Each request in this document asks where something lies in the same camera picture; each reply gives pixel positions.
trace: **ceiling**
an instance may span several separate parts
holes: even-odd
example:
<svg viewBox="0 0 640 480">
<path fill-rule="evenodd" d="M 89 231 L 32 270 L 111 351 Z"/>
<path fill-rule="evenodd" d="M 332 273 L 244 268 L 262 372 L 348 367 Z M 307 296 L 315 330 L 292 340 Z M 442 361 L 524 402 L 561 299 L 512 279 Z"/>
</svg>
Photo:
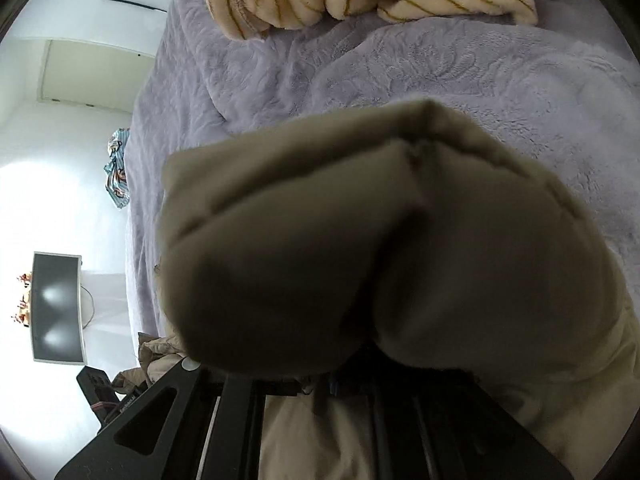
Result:
<svg viewBox="0 0 640 480">
<path fill-rule="evenodd" d="M 154 58 L 109 46 L 50 41 L 39 99 L 132 112 Z"/>
</svg>

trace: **bed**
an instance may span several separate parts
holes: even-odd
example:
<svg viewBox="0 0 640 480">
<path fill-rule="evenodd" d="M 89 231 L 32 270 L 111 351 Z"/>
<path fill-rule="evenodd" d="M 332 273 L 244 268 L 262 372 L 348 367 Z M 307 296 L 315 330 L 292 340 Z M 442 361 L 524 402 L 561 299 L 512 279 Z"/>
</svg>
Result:
<svg viewBox="0 0 640 480">
<path fill-rule="evenodd" d="M 599 0 L 506 18 L 389 25 L 370 13 L 227 39 L 204 0 L 174 0 L 126 151 L 132 336 L 164 335 L 154 267 L 167 156 L 295 116 L 428 96 L 554 170 L 591 208 L 640 313 L 640 66 Z"/>
</svg>

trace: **monitor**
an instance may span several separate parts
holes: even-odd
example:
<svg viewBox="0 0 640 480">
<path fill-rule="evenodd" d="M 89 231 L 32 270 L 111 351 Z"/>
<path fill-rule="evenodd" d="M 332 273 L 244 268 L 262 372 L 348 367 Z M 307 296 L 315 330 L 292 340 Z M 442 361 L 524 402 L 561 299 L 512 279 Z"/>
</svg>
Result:
<svg viewBox="0 0 640 480">
<path fill-rule="evenodd" d="M 30 327 L 34 361 L 86 363 L 80 311 L 81 265 L 80 256 L 33 255 Z"/>
</svg>

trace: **flower decoration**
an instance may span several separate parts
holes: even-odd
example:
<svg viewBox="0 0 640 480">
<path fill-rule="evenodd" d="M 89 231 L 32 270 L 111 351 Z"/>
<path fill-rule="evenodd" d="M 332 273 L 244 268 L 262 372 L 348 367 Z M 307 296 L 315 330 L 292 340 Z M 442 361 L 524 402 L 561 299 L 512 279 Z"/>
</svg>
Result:
<svg viewBox="0 0 640 480">
<path fill-rule="evenodd" d="M 14 315 L 14 321 L 24 326 L 29 326 L 29 305 L 31 301 L 31 273 L 27 272 L 18 276 L 25 290 L 22 299 L 18 303 L 18 313 Z"/>
</svg>

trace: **cable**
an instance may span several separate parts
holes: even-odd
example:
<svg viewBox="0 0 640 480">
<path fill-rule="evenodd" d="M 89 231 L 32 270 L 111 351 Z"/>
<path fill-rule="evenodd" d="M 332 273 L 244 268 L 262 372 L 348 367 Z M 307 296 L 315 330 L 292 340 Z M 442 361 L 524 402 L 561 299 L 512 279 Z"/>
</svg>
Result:
<svg viewBox="0 0 640 480">
<path fill-rule="evenodd" d="M 94 295 L 92 293 L 90 293 L 88 290 L 86 290 L 84 288 L 84 286 L 80 285 L 80 288 L 82 288 L 82 290 L 84 290 L 89 295 L 89 297 L 91 298 L 91 308 L 93 310 L 93 312 L 91 313 L 91 317 L 89 318 L 89 321 L 87 321 L 82 326 L 82 330 L 84 330 L 85 328 L 87 328 L 89 326 L 89 323 L 91 323 L 94 320 L 94 316 L 95 316 L 95 301 L 94 301 Z"/>
<path fill-rule="evenodd" d="M 97 412 L 98 410 L 103 410 L 105 408 L 116 408 L 117 405 L 119 404 L 119 402 L 108 402 L 106 400 L 101 401 L 101 402 L 96 402 L 95 404 L 91 405 L 91 409 L 94 412 Z"/>
</svg>

